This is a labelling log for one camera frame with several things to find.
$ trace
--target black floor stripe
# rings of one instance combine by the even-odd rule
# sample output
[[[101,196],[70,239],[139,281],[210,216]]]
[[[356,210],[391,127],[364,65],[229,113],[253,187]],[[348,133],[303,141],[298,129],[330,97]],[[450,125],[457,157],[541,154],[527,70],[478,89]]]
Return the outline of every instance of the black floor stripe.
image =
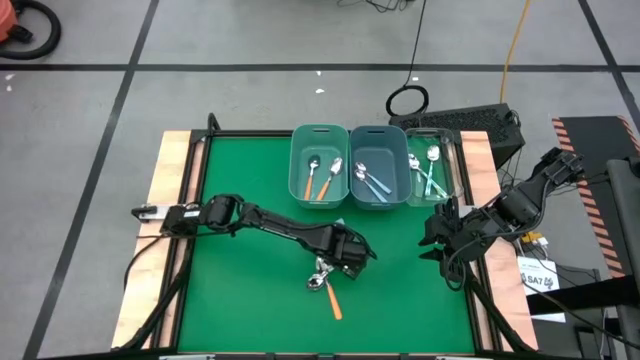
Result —
[[[131,58],[129,60],[129,64],[131,65],[137,64],[140,60],[140,54],[142,53],[142,48],[144,47],[147,35],[149,34],[149,28],[151,27],[153,16],[155,15],[156,9],[158,7],[158,1],[159,0],[151,0],[151,2],[149,3],[147,14],[144,17],[142,28],[140,30],[140,33],[138,34],[138,39],[136,40],[133,53],[131,54]],[[78,238],[80,237],[82,226],[84,224],[85,218],[87,217],[89,204],[91,203],[91,199],[93,198],[93,194],[98,184],[98,179],[100,177],[100,173],[102,172],[102,167],[107,157],[107,152],[109,151],[109,145],[111,145],[113,134],[116,130],[116,126],[118,125],[120,113],[122,112],[122,108],[127,98],[127,93],[129,92],[131,81],[133,80],[133,75],[133,67],[130,67],[123,76],[120,89],[118,90],[118,94],[116,95],[113,103],[113,108],[111,109],[111,114],[109,115],[107,125],[102,134],[100,145],[98,146],[96,156],[93,160],[93,164],[91,165],[91,170],[89,171],[87,182],[84,186],[84,190],[82,191],[80,202],[78,203],[78,207],[73,216],[73,221],[71,222],[69,233],[67,234],[64,246],[62,247],[60,258],[58,259],[53,277],[51,279],[51,282],[49,283],[49,289],[47,290],[47,294],[45,295],[44,301],[42,302],[42,307],[40,308],[40,312],[38,313],[36,323],[31,332],[31,336],[29,337],[29,342],[27,343],[27,348],[25,349],[23,359],[35,359],[40,352],[42,341],[44,340],[47,327],[49,326],[49,322],[51,321],[51,316],[53,315],[53,311],[58,301],[60,291],[62,290],[65,277],[67,276],[67,271],[69,270],[71,258],[73,257],[73,253],[78,243]]]
[[[424,72],[502,72],[502,64],[416,64]],[[135,71],[252,72],[252,71],[408,71],[409,64],[0,64],[0,71]],[[640,72],[627,65],[625,72]],[[609,65],[511,65],[509,72],[592,73],[611,72]]]
[[[620,95],[622,95],[622,99],[627,106],[627,110],[629,110],[631,119],[636,124],[636,128],[640,129],[640,110],[638,109],[638,104],[636,104],[633,94],[631,93],[631,90],[629,90],[629,86],[627,85],[624,76],[622,76],[621,68],[618,66],[618,63],[616,63],[616,59],[613,57],[613,53],[611,52],[611,49],[609,48],[609,45],[604,38],[604,34],[600,30],[600,26],[598,25],[598,22],[593,15],[593,11],[591,11],[591,7],[587,3],[587,0],[578,0],[578,3],[582,8],[582,12],[587,19],[587,23],[591,28],[591,32],[593,32],[593,36],[596,38],[596,42],[600,47],[600,51],[602,51],[602,55],[604,56],[607,65],[611,67],[611,74],[613,75],[613,79],[618,86]]]

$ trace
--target black hose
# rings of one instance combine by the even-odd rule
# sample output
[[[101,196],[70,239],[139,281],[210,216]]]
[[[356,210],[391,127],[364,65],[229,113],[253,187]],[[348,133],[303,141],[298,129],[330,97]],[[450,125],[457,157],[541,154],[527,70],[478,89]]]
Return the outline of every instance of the black hose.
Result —
[[[17,9],[32,8],[40,11],[49,19],[51,23],[51,34],[42,46],[37,49],[27,51],[10,51],[0,49],[0,57],[12,60],[32,60],[43,57],[51,53],[58,43],[62,35],[62,25],[60,19],[48,6],[34,0],[15,0],[12,1],[13,7]]]

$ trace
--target green bin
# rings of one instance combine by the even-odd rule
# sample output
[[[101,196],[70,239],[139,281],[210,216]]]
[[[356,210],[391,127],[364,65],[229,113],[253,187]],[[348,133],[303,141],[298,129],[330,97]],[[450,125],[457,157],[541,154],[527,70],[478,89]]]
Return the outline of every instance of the green bin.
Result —
[[[309,209],[333,209],[349,195],[349,132],[341,126],[329,124],[302,125],[293,132],[289,163],[289,192],[300,206]],[[319,159],[313,171],[310,197],[305,200],[309,181],[309,160]],[[318,195],[330,177],[331,164],[342,158],[341,171],[331,177],[322,200]]]

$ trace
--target orange vacuum cleaner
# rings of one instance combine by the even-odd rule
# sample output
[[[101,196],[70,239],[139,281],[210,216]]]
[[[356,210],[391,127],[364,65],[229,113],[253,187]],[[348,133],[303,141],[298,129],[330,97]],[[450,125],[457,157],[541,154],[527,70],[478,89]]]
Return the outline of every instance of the orange vacuum cleaner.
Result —
[[[33,33],[18,24],[18,17],[26,8],[43,13],[51,23],[49,38],[40,47],[33,50],[12,51],[5,49],[11,41],[28,44]],[[56,14],[46,5],[34,0],[0,0],[0,57],[14,60],[31,60],[51,53],[62,35],[62,26]]]

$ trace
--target yellow cable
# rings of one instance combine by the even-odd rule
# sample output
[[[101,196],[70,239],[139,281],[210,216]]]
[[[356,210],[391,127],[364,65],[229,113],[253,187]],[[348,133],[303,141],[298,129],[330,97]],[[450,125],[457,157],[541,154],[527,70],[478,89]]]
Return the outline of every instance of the yellow cable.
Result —
[[[516,42],[518,41],[518,36],[520,36],[520,29],[522,29],[524,18],[527,17],[527,12],[529,11],[529,5],[531,5],[531,0],[527,0],[524,3],[524,9],[522,9],[522,15],[520,15],[520,21],[518,21],[518,27],[516,27],[516,33],[513,34],[513,40],[511,41],[511,48],[509,48],[507,61],[504,63],[504,69],[502,70],[502,85],[500,85],[500,103],[504,102],[504,88],[507,82],[507,70],[509,69],[509,63],[511,62],[511,55],[513,55],[513,49],[515,49]]]

